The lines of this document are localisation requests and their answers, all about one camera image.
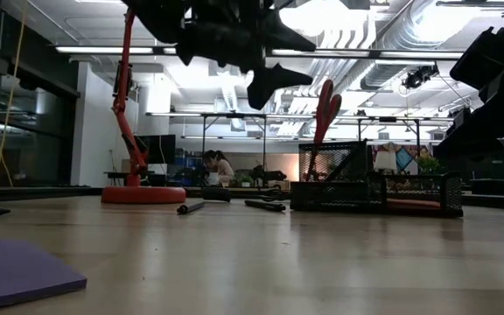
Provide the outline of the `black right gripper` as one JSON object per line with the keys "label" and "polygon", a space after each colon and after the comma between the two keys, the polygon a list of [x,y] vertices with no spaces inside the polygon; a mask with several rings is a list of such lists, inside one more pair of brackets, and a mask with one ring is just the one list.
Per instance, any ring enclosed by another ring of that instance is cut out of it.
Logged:
{"label": "black right gripper", "polygon": [[464,51],[450,76],[479,91],[483,102],[470,114],[460,113],[445,139],[433,150],[437,158],[454,158],[501,147],[504,137],[504,28],[491,26]]}

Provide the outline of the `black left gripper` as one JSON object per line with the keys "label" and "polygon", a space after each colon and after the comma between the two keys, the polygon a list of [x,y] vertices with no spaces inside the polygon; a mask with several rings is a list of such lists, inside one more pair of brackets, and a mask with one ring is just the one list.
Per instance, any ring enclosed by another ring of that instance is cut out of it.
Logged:
{"label": "black left gripper", "polygon": [[254,72],[248,105],[261,110],[280,88],[310,86],[313,78],[280,64],[267,67],[265,46],[314,52],[316,45],[285,25],[274,0],[174,0],[176,54],[185,65],[196,56]]}

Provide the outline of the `red-handled scissors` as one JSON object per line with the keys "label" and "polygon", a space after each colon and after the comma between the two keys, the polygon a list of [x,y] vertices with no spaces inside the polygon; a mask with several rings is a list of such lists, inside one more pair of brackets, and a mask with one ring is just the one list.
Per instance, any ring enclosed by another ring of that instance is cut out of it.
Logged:
{"label": "red-handled scissors", "polygon": [[319,147],[325,139],[326,132],[340,112],[342,96],[340,94],[335,94],[333,90],[333,80],[326,80],[322,86],[320,96],[318,98],[317,112],[315,115],[316,129],[313,138],[314,147],[311,152],[311,158],[306,177],[307,179],[311,178]]}

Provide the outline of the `pale pink sticky note pad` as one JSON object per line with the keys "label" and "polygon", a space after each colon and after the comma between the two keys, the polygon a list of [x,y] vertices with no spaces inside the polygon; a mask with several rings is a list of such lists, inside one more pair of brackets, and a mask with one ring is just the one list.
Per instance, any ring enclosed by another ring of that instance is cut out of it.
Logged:
{"label": "pale pink sticky note pad", "polygon": [[436,201],[419,199],[387,199],[387,208],[417,211],[440,210],[441,204]]}

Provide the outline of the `black pen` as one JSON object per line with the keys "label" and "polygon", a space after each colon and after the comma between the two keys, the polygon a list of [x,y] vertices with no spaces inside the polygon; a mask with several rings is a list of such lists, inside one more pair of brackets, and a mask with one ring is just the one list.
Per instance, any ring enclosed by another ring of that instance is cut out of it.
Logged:
{"label": "black pen", "polygon": [[271,203],[271,202],[264,202],[264,201],[257,201],[257,200],[248,200],[246,199],[244,201],[244,204],[247,207],[253,207],[257,209],[262,209],[265,211],[269,212],[277,212],[281,213],[286,210],[286,206],[283,204],[277,204],[277,203]]}
{"label": "black pen", "polygon": [[184,204],[177,209],[177,215],[187,215],[196,210],[200,210],[206,205],[205,201]]}

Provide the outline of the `black mesh desk organizer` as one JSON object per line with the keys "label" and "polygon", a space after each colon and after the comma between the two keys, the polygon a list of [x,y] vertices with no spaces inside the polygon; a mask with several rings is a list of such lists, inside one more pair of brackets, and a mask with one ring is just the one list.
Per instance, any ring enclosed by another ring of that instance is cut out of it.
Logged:
{"label": "black mesh desk organizer", "polygon": [[[307,179],[314,144],[298,146],[299,177],[290,184],[290,208],[296,211],[346,212],[461,218],[462,180],[456,172],[417,175],[375,171],[367,140],[322,143]],[[429,200],[440,210],[387,208],[387,199]]]}

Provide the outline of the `purple sticky note pad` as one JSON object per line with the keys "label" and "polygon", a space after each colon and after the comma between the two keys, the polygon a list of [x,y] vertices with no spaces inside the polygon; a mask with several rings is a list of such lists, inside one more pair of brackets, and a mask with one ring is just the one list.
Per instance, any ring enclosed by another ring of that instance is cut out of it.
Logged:
{"label": "purple sticky note pad", "polygon": [[0,307],[80,291],[87,282],[58,257],[29,242],[0,240]]}

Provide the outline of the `green potted plant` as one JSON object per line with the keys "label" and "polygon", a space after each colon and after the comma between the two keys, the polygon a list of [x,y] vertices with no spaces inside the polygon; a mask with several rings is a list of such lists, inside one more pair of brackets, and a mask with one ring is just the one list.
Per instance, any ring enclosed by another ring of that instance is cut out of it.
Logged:
{"label": "green potted plant", "polygon": [[417,159],[419,173],[422,175],[439,174],[442,171],[442,166],[439,161],[432,157],[419,157]]}

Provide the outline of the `person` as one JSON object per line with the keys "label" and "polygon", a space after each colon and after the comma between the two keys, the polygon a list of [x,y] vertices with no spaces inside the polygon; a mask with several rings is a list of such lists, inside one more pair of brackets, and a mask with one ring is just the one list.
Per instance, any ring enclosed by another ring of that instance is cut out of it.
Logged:
{"label": "person", "polygon": [[205,167],[217,174],[219,185],[229,185],[234,179],[234,170],[227,158],[220,150],[208,150],[203,154]]}

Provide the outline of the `black computer monitor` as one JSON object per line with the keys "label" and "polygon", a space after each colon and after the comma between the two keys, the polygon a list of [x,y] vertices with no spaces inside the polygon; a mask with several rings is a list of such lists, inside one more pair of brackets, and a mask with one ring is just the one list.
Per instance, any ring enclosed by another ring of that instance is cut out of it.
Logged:
{"label": "black computer monitor", "polygon": [[167,164],[175,161],[176,136],[140,136],[147,148],[147,162],[150,165]]}

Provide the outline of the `red desk lamp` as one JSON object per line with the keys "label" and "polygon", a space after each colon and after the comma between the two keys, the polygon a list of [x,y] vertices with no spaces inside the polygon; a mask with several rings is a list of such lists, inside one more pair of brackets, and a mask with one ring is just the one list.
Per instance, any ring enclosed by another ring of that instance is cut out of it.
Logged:
{"label": "red desk lamp", "polygon": [[106,186],[102,190],[101,202],[109,204],[174,204],[186,201],[183,188],[142,186],[143,175],[148,175],[148,148],[133,134],[125,116],[129,84],[131,83],[130,44],[135,13],[128,8],[125,14],[125,27],[122,54],[117,68],[117,91],[114,93],[112,111],[118,123],[122,140],[129,153],[129,173],[124,186]]}

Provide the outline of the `colourful wall art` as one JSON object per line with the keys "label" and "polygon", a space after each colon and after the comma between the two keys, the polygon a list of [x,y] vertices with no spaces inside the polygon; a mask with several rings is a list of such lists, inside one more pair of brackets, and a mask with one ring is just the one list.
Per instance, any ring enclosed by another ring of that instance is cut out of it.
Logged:
{"label": "colourful wall art", "polygon": [[428,146],[382,143],[371,146],[373,168],[376,172],[417,175],[417,160],[431,158]]}

